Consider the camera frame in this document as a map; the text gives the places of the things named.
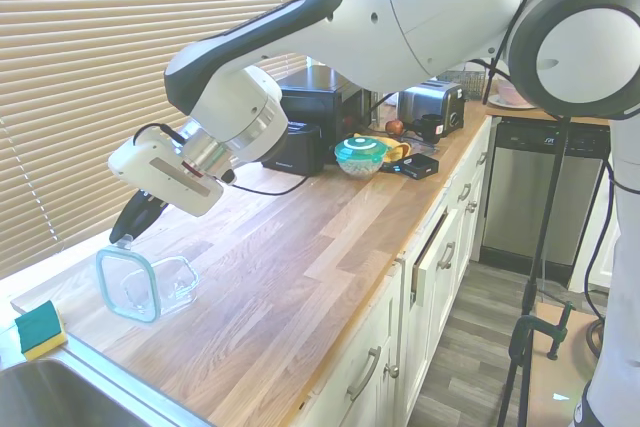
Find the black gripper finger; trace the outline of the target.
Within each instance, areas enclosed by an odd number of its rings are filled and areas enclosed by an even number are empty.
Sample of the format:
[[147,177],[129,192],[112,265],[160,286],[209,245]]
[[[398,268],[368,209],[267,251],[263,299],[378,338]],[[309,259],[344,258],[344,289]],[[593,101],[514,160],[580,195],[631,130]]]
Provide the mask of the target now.
[[167,207],[162,199],[138,191],[130,201],[134,222],[155,222]]
[[109,235],[109,242],[116,244],[125,235],[130,235],[133,239],[141,235],[152,222],[134,222],[132,219],[131,199],[124,206],[122,212],[116,219],[116,222]]

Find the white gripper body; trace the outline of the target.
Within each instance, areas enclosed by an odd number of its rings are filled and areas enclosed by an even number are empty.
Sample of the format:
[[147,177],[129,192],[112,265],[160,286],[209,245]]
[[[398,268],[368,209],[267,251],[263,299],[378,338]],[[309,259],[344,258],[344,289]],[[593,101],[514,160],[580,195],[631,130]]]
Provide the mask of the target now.
[[165,140],[126,141],[108,158],[122,181],[176,208],[200,217],[222,197],[223,187],[189,170]]

